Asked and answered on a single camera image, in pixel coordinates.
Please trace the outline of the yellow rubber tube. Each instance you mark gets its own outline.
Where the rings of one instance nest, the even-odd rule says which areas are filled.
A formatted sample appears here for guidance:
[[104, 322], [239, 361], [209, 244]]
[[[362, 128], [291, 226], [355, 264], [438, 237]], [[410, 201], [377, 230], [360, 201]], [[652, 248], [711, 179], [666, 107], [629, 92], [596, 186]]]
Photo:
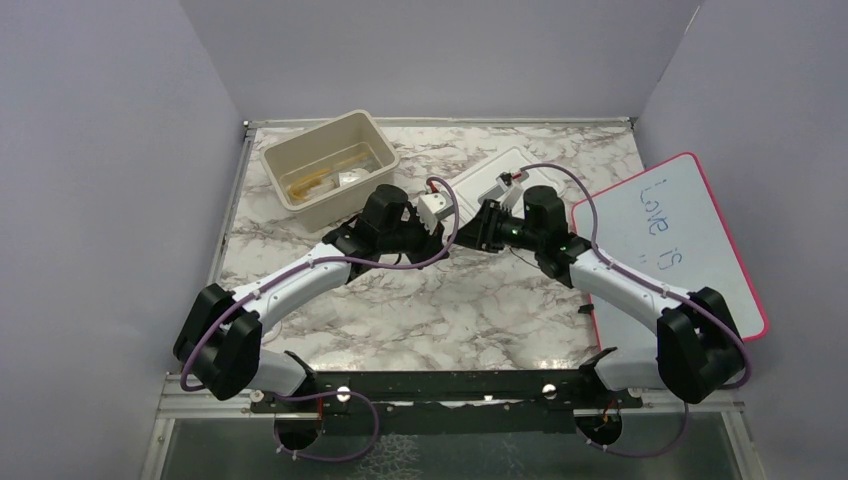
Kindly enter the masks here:
[[371, 172], [368, 165], [373, 157], [368, 153], [358, 154], [334, 163], [331, 167], [320, 169], [292, 182], [288, 189], [288, 197], [295, 202], [307, 202], [321, 195], [330, 193], [338, 186], [337, 175], [341, 171], [363, 168]]

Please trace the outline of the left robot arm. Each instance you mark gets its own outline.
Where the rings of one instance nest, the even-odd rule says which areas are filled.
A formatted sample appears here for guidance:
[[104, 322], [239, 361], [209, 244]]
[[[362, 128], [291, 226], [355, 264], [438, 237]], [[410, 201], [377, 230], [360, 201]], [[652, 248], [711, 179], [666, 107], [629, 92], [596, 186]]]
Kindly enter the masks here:
[[273, 392], [290, 410], [313, 401], [312, 369], [291, 352], [262, 346], [286, 316], [362, 274], [385, 268], [381, 257], [407, 257], [403, 269], [422, 269], [448, 256], [456, 235], [442, 223], [457, 214], [449, 184], [411, 203], [394, 185], [380, 184], [355, 216], [328, 231], [296, 262], [233, 290], [213, 283], [195, 299], [175, 342], [180, 386], [227, 400], [245, 389]]

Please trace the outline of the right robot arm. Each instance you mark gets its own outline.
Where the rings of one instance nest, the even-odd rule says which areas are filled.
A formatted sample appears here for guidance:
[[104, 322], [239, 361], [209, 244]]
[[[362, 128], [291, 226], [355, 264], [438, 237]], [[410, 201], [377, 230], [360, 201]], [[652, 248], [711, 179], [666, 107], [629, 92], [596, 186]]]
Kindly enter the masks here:
[[743, 344], [718, 291], [660, 286], [613, 263], [569, 230], [564, 202], [551, 187], [529, 188], [522, 203], [523, 214], [515, 217], [500, 202], [485, 200], [459, 228], [456, 243], [491, 253], [527, 250], [545, 276], [611, 304], [655, 337], [654, 346], [609, 347], [581, 365], [576, 384], [585, 404], [600, 407], [632, 388], [664, 389], [696, 404], [743, 378]]

